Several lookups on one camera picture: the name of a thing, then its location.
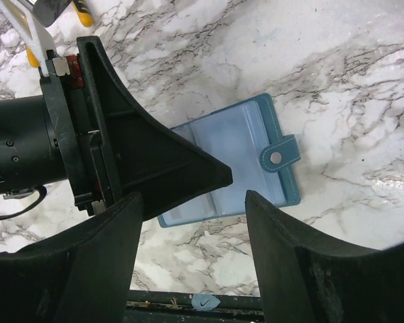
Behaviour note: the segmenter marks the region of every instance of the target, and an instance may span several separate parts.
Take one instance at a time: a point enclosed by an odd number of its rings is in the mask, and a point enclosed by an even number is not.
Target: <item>orange and black handle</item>
[[[84,0],[72,0],[72,6],[75,9],[81,24],[90,27],[93,24],[93,17]]]

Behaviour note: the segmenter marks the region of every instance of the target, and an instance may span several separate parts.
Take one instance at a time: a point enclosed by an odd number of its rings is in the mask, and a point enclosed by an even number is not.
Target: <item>marble surface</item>
[[[404,0],[89,0],[49,28],[59,54],[101,37],[131,93],[171,127],[253,95],[275,100],[298,138],[302,203],[285,211],[373,248],[404,241]],[[37,71],[0,13],[0,100],[39,94]],[[66,182],[0,222],[0,252],[87,218]],[[0,213],[27,201],[0,197]],[[132,288],[258,295],[245,217],[143,225]]]

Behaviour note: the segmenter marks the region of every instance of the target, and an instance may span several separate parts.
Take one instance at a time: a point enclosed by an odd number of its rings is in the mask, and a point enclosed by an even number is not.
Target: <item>white marble table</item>
[[[49,28],[59,54],[75,53],[76,36],[101,37],[129,91],[168,127],[271,94],[302,153],[302,203],[284,211],[363,246],[404,241],[404,0],[89,2],[93,28],[70,8]],[[39,93],[0,13],[0,100]],[[0,222],[0,251],[87,218],[68,183],[49,190],[29,214]],[[21,207],[0,197],[0,213]],[[132,288],[258,295],[245,217],[144,223]]]

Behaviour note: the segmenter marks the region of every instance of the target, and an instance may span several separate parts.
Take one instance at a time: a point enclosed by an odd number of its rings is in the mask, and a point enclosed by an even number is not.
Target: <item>white bracket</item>
[[[48,69],[46,51],[55,48],[53,37],[30,11],[31,4],[21,0],[0,0],[0,9],[10,21],[12,26],[20,34],[26,46],[33,52],[40,64],[42,74],[47,77]]]

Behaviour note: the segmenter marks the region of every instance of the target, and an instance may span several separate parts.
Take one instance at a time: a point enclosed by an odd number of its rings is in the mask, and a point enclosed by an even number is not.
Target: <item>blue strap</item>
[[[279,155],[276,154],[276,157],[281,156],[281,161],[278,164],[274,164],[271,161],[273,153],[279,153]],[[259,158],[262,168],[269,173],[276,173],[280,169],[297,162],[299,159],[301,159],[301,156],[294,135],[284,136],[283,140],[264,148]]]

